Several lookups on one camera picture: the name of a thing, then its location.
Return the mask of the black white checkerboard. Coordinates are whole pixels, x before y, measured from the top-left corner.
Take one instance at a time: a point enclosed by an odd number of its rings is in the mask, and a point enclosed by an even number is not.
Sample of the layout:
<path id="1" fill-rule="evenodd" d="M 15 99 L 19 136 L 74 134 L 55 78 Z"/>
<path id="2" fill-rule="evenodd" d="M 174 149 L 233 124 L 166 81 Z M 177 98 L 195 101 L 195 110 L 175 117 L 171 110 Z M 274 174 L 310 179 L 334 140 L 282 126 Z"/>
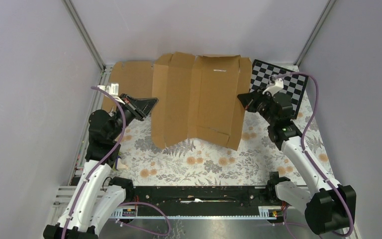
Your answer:
<path id="1" fill-rule="evenodd" d="M 283 75 L 293 72 L 288 68 L 277 66 L 261 60 L 253 60 L 252 63 L 252 77 L 249 92 L 259 88 L 266 88 L 271 84 L 271 75 Z M 287 94 L 291 97 L 292 104 L 292 119 L 296 119 L 308 82 L 307 76 L 291 75 L 283 78 L 284 88 L 280 90 L 281 93 Z"/>

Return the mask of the cardboard box sheet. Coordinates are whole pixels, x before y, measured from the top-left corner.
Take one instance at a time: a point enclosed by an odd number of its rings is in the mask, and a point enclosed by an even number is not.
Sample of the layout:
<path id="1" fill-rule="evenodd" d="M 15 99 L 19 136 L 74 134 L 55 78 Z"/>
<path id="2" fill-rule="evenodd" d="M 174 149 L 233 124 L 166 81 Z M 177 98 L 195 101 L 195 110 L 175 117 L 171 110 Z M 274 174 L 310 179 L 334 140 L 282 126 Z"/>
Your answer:
<path id="1" fill-rule="evenodd" d="M 198 138 L 237 150 L 244 108 L 239 94 L 249 92 L 252 62 L 240 55 L 175 52 L 153 66 L 151 137 L 160 149 Z"/>

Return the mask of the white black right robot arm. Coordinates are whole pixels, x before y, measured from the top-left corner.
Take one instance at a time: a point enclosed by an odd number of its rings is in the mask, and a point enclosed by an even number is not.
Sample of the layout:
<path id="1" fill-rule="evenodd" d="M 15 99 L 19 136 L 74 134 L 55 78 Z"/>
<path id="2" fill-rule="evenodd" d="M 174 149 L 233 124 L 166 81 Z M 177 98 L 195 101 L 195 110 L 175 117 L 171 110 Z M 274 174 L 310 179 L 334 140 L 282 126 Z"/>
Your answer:
<path id="1" fill-rule="evenodd" d="M 292 103 L 284 93 L 253 91 L 237 96 L 244 110 L 259 113 L 269 124 L 270 140 L 293 163 L 305 181 L 305 191 L 287 179 L 277 179 L 265 192 L 268 203 L 285 201 L 304 214 L 308 227 L 316 235 L 338 233 L 347 228 L 348 237 L 354 230 L 356 192 L 343 186 L 319 164 L 305 145 L 304 133 L 292 121 Z"/>

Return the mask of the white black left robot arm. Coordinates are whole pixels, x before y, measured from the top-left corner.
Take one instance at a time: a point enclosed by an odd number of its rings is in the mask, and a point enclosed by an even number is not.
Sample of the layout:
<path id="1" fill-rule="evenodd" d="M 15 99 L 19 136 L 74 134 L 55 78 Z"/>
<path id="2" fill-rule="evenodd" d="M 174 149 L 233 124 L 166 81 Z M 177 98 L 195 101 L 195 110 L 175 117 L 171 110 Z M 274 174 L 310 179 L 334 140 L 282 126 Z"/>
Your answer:
<path id="1" fill-rule="evenodd" d="M 134 200 L 132 181 L 117 177 L 111 179 L 101 199 L 97 196 L 117 160 L 127 126 L 149 116 L 158 99 L 121 94 L 115 101 L 112 112 L 96 110 L 90 114 L 82 175 L 57 223 L 45 227 L 45 239 L 96 239 L 115 208 Z"/>

